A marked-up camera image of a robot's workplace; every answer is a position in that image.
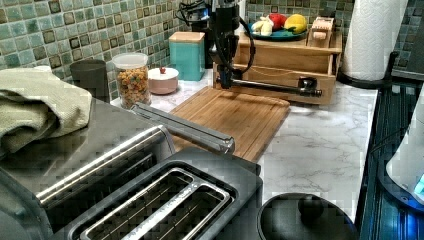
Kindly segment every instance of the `lemon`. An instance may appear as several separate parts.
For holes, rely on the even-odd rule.
[[[307,28],[306,18],[300,14],[293,14],[284,23],[285,29],[293,29],[294,34],[302,33]]]

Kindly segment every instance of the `glass jar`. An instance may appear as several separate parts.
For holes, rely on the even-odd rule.
[[[147,61],[148,56],[143,53],[123,53],[112,58],[121,106],[125,109],[136,103],[151,103]]]

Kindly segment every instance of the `kitchen counter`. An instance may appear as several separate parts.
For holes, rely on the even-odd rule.
[[[212,70],[199,82],[179,81],[176,93],[152,96],[152,107],[170,112],[212,84]],[[288,192],[312,193],[355,220],[377,90],[336,82],[330,105],[291,103],[290,113],[258,164],[262,201]],[[111,102],[120,105],[120,100]]]

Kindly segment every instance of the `cereal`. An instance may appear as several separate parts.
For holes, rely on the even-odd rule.
[[[148,69],[146,66],[134,69],[121,69],[117,72],[119,93],[122,107],[129,109],[135,103],[150,104],[148,89]]]

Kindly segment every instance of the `wooden cutting board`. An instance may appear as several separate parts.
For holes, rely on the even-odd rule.
[[[287,116],[289,105],[281,99],[205,87],[171,114],[232,136],[233,155],[256,162]],[[173,140],[177,151],[193,145],[176,136]]]

